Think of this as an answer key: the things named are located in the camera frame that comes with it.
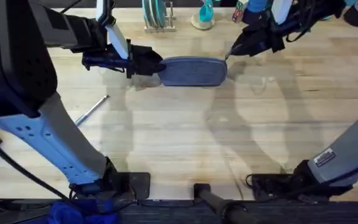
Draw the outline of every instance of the black cable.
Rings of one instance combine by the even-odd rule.
[[[286,37],[286,41],[288,43],[292,43],[292,42],[295,42],[297,40],[299,40],[301,37],[303,37],[307,32],[309,32],[310,28],[311,28],[311,20],[313,18],[313,13],[314,13],[314,9],[316,7],[316,0],[311,0],[311,6],[310,6],[310,12],[308,14],[308,18],[306,19],[305,21],[305,17],[303,16],[306,12],[306,6],[303,1],[302,1],[302,4],[301,2],[299,2],[300,4],[300,24],[302,24],[302,27],[301,27],[301,33],[293,40],[290,40],[290,35],[288,34],[287,37]]]
[[[67,12],[69,9],[71,9],[72,7],[76,6],[78,3],[82,2],[82,0],[75,0],[73,1],[69,6],[67,6],[66,8],[64,8],[62,11],[60,11],[60,13],[65,13]]]
[[[5,160],[9,165],[15,168],[17,171],[28,177],[30,180],[33,180],[35,183],[41,185],[42,187],[46,188],[47,190],[51,191],[55,195],[59,196],[61,199],[65,201],[70,201],[66,195],[62,194],[57,189],[53,188],[51,185],[45,183],[43,180],[36,177],[34,174],[27,171],[25,168],[20,166],[16,161],[14,161],[10,156],[8,156],[1,148],[0,148],[0,157]]]
[[[11,165],[13,168],[15,168],[17,171],[19,171],[21,174],[25,175],[30,180],[34,181],[35,183],[39,184],[43,188],[49,190],[50,192],[54,193],[58,197],[60,197],[64,202],[66,202],[69,206],[73,207],[76,210],[81,211],[84,214],[87,215],[112,215],[117,212],[120,212],[121,210],[125,209],[126,207],[137,203],[136,201],[129,202],[111,212],[103,212],[103,213],[91,213],[89,211],[83,210],[82,208],[76,206],[66,195],[58,191],[57,189],[53,188],[51,185],[45,183],[43,180],[39,179],[34,174],[27,171],[25,168],[23,168],[21,165],[19,165],[15,160],[13,160],[8,154],[6,154],[1,148],[0,148],[0,157],[5,160],[9,165]]]

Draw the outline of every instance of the blue cloth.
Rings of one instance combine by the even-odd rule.
[[[96,200],[74,200],[75,205],[89,212],[96,212],[98,205]],[[107,211],[112,210],[111,201],[104,203]],[[117,223],[117,215],[85,215],[64,202],[53,203],[48,224],[115,224]]]

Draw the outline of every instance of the metal rod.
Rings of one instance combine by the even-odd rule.
[[[81,125],[95,110],[97,110],[110,96],[104,95],[91,109],[75,121],[77,126]]]

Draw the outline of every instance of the black metal bracket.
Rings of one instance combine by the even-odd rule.
[[[150,174],[147,172],[117,172],[107,157],[106,170],[102,179],[90,184],[70,184],[68,187],[82,196],[97,195],[101,192],[123,194],[129,192],[136,199],[143,200],[149,197]]]
[[[280,198],[306,203],[328,202],[330,197],[353,189],[352,185],[320,185],[310,171],[307,160],[302,161],[293,174],[252,174],[250,187],[256,201]]]

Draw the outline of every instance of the blue bottle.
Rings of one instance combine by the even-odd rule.
[[[265,10],[267,0],[249,0],[242,21],[251,24],[259,20],[260,15]]]

